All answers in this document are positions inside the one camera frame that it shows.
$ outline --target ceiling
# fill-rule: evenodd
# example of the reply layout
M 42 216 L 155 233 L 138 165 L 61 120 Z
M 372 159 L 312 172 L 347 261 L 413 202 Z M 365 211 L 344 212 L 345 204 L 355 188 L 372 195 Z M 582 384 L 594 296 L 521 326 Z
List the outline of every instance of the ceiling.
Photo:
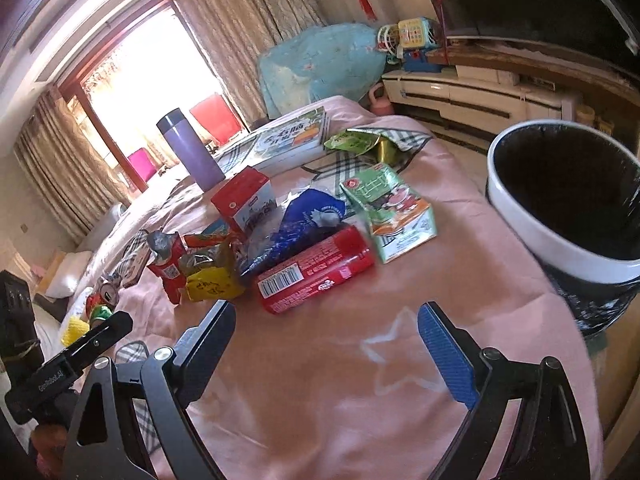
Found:
M 101 29 L 142 0 L 0 0 L 0 156 L 43 88 Z

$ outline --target yellow toy phone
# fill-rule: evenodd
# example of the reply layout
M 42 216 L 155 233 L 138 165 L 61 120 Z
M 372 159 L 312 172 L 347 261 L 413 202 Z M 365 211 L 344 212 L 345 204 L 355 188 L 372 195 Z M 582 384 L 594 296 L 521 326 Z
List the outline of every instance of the yellow toy phone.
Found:
M 436 48 L 438 40 L 436 38 L 435 27 L 437 22 L 428 18 L 414 18 L 398 23 L 400 28 L 400 46 L 402 48 Z

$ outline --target black trash bag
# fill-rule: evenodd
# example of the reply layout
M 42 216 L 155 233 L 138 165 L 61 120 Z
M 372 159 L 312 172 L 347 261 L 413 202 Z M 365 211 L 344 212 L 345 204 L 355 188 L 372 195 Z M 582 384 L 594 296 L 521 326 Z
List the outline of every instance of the black trash bag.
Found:
M 527 212 L 572 243 L 615 260 L 640 259 L 640 168 L 616 145 L 577 124 L 524 126 L 494 152 L 503 186 Z M 640 278 L 591 283 L 540 262 L 585 336 L 619 318 Z

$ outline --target yellow knitted item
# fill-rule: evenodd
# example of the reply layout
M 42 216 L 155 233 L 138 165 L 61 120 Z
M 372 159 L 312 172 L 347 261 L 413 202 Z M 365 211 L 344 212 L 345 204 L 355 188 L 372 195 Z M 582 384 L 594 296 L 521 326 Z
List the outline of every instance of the yellow knitted item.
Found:
M 75 343 L 84 334 L 89 332 L 89 324 L 82 321 L 78 316 L 71 316 L 69 318 L 69 324 L 66 326 L 65 333 L 63 333 L 61 341 L 66 347 Z

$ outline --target pink watering can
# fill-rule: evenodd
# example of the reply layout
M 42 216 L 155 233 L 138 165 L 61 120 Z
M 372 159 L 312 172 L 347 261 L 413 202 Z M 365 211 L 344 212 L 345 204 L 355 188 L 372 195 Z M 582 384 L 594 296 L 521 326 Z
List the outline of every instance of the pink watering can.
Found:
M 369 90 L 369 100 L 371 101 L 370 110 L 371 113 L 377 116 L 393 115 L 395 113 L 394 106 L 391 104 L 388 95 L 386 95 L 386 91 L 382 92 L 382 97 L 376 97 L 376 91 L 384 87 L 384 83 L 378 83 Z

